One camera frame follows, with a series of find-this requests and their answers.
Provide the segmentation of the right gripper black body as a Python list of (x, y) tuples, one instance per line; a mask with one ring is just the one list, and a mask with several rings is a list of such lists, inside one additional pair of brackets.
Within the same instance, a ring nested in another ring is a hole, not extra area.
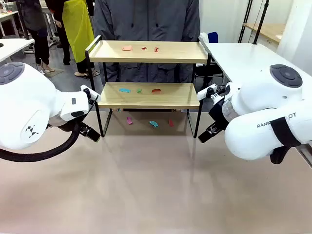
[(220, 132), (222, 130), (226, 130), (229, 122), (223, 115), (222, 106), (224, 104), (224, 98), (222, 97), (216, 104), (213, 105), (212, 109), (210, 110), (210, 116), (215, 121), (212, 125), (212, 129), (214, 132)]

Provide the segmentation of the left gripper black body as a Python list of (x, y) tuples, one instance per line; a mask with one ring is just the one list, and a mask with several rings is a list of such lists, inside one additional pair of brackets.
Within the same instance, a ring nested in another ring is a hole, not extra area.
[(80, 123), (78, 118), (72, 119), (70, 121), (65, 121), (61, 118), (50, 118), (50, 125), (52, 127), (58, 127), (64, 132), (71, 132), (74, 130), (75, 126)]

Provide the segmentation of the large white side table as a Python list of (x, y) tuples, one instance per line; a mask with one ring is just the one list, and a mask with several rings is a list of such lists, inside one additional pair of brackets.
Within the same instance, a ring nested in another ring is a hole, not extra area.
[(312, 76), (267, 47), (251, 43), (205, 43), (203, 38), (198, 39), (227, 78), (236, 84), (249, 85), (252, 96), (264, 98), (266, 102), (276, 97), (285, 99), (285, 90), (278, 88), (274, 79), (269, 80), (270, 66), (282, 64), (293, 68), (303, 80), (299, 100), (312, 102)]

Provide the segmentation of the small white side table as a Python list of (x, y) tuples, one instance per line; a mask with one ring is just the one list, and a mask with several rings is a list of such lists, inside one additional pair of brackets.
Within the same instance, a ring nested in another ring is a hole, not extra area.
[(0, 62), (34, 42), (33, 39), (0, 39), (0, 43), (3, 44), (3, 46), (0, 47)]

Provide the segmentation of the black tripod stand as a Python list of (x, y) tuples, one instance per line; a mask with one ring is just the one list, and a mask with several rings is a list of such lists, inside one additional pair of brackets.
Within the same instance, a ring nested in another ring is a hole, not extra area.
[(249, 15), (250, 15), (250, 11), (251, 11), (251, 8), (252, 8), (252, 4), (253, 4), (253, 0), (248, 0), (248, 5), (247, 5), (247, 8), (246, 8), (244, 20), (243, 20), (242, 27), (241, 27), (241, 30), (240, 30), (240, 34), (239, 34), (239, 38), (238, 38), (238, 43), (241, 43), (241, 42), (242, 42), (243, 35), (244, 35), (244, 32), (245, 32), (245, 26), (244, 26), (244, 25), (245, 25), (245, 24), (247, 23), (247, 21), (248, 21), (248, 18), (249, 18)]

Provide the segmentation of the person in yellow apron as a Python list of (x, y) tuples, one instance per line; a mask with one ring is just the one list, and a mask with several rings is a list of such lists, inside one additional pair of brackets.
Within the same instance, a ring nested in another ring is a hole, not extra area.
[(45, 0), (55, 20), (62, 22), (71, 46), (77, 71), (77, 77), (88, 78), (88, 66), (85, 49), (94, 40), (90, 17), (94, 15), (93, 0)]

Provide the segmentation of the light wooden background table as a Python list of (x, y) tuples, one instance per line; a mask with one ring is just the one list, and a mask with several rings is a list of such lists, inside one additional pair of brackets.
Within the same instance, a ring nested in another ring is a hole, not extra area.
[[(250, 29), (255, 37), (258, 30), (258, 23), (244, 23), (243, 26)], [(264, 23), (261, 27), (259, 37), (263, 37), (272, 43), (279, 44), (283, 36), (285, 26), (285, 24), (279, 23)]]

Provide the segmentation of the black stand pole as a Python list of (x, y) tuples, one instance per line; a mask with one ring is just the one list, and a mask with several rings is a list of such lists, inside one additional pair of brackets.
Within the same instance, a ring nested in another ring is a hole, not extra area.
[(268, 6), (269, 6), (269, 0), (266, 0), (265, 4), (264, 4), (262, 16), (261, 16), (261, 19), (260, 19), (260, 22), (259, 22), (259, 25), (258, 25), (258, 29), (257, 29), (256, 35), (254, 37), (254, 41), (253, 41), (254, 45), (257, 45), (257, 41), (258, 41), (258, 38), (259, 38), (259, 35), (260, 35), (260, 32), (261, 32), (261, 28), (262, 28), (262, 25), (263, 25), (263, 22), (264, 22), (264, 19), (265, 19), (265, 15), (266, 15)]

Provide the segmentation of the person in dark clothes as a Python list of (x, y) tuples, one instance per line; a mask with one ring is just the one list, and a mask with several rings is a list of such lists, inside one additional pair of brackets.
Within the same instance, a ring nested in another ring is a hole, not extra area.
[(39, 0), (16, 0), (20, 7), (21, 16), (28, 32), (34, 40), (36, 64), (39, 64), (44, 72), (54, 71), (49, 67), (49, 46), (47, 26)]

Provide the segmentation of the person in grey jacket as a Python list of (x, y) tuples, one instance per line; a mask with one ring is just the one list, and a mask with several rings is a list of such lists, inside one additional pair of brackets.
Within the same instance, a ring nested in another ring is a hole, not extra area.
[[(94, 30), (103, 40), (196, 42), (199, 0), (95, 0)], [(190, 82), (193, 66), (107, 63), (103, 82)]]

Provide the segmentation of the white background desk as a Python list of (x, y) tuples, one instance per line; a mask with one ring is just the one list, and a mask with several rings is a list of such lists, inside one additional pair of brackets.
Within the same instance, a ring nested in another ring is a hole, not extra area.
[(18, 11), (13, 11), (13, 12), (8, 12), (8, 13), (0, 13), (0, 31), (1, 31), (3, 36), (6, 36), (6, 34), (3, 30), (2, 23), (9, 20), (9, 21), (11, 21), (11, 24), (13, 26), (16, 37), (19, 38), (19, 33), (18, 33), (16, 23), (14, 20), (14, 15), (18, 15)]

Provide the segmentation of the two-tier wooden shelf black frame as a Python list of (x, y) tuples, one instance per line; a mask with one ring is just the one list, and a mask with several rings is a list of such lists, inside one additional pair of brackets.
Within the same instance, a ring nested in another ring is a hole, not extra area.
[[(132, 51), (123, 51), (123, 46), (132, 46)], [(97, 36), (85, 49), (88, 64), (102, 63), (163, 63), (192, 64), (209, 63), (211, 60), (205, 54), (198, 42), (176, 41), (121, 41), (102, 40)], [(160, 109), (160, 110), (197, 110), (195, 126), (191, 127), (193, 137), (197, 136), (203, 102), (196, 99), (192, 77), (190, 83), (138, 83), (106, 81), (101, 93), (101, 102), (96, 104), (96, 114), (100, 135), (105, 136), (113, 109)], [(129, 93), (120, 92), (120, 88), (130, 89)]]

